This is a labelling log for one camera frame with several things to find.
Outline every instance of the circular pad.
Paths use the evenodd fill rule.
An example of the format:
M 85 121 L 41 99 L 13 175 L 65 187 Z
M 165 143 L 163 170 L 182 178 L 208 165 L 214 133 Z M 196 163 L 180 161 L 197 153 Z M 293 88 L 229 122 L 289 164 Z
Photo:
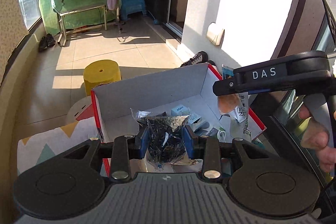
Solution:
M 91 209 L 102 196 L 104 181 L 87 162 L 58 159 L 43 164 L 14 183 L 14 199 L 23 213 L 49 220 L 70 218 Z
M 229 179 L 228 190 L 245 208 L 269 217 L 308 212 L 320 194 L 313 174 L 281 158 L 247 160 Z

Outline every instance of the tiled floor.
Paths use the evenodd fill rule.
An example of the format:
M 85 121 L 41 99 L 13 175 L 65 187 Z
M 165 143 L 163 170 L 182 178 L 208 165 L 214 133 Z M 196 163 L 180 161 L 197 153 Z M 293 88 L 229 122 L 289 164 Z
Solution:
M 86 96 L 83 71 L 94 61 L 116 61 L 123 79 L 182 64 L 141 17 L 129 20 L 122 34 L 108 26 L 73 35 L 66 46 L 38 54 L 17 111 L 13 148 L 22 138 L 65 125 L 71 106 Z

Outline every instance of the yellow stool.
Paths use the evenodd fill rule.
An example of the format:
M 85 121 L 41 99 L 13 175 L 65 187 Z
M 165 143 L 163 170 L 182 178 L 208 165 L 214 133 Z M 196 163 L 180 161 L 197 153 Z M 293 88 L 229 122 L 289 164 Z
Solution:
M 91 63 L 83 73 L 85 92 L 90 96 L 91 90 L 101 84 L 108 84 L 121 80 L 117 62 L 112 60 L 99 60 Z

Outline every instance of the white wall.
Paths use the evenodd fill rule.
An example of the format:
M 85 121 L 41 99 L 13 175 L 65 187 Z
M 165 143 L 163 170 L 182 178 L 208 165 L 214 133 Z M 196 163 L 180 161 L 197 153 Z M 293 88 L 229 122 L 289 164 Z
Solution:
M 292 0 L 188 0 L 180 51 L 206 51 L 217 66 L 233 68 L 269 60 Z M 211 22 L 225 29 L 222 46 L 205 38 Z

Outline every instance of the metal screw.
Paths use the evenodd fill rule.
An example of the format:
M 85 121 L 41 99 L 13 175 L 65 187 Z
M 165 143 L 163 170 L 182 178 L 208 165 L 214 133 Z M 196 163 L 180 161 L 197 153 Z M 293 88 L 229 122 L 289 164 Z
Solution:
M 208 179 L 218 179 L 221 176 L 221 173 L 216 170 L 209 170 L 205 171 L 203 175 Z
M 112 173 L 112 178 L 114 179 L 125 179 L 128 177 L 128 173 L 125 171 L 116 171 Z

